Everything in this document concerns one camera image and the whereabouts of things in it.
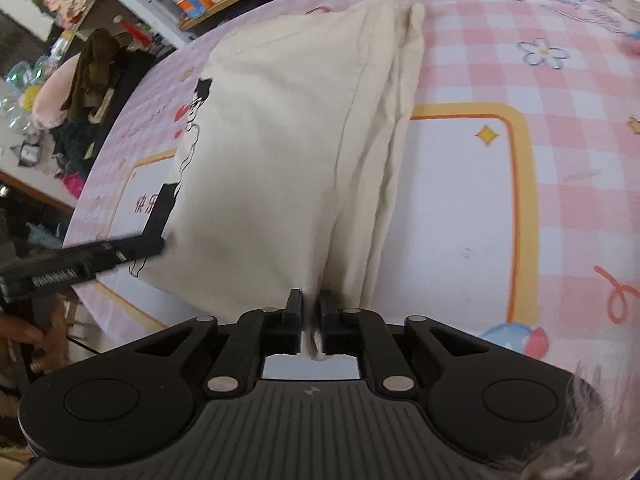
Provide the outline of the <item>person's left hand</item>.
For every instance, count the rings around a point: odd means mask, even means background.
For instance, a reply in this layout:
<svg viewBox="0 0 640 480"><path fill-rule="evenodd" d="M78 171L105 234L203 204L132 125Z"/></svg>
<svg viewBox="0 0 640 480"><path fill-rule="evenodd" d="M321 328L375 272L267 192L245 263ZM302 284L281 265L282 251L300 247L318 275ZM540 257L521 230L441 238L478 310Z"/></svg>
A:
<svg viewBox="0 0 640 480"><path fill-rule="evenodd" d="M32 344L40 356L32 359L37 372L50 372L63 367L67 361L67 324L65 308L59 302L50 315L50 328L40 328L20 318L2 313L1 337L19 344Z"/></svg>

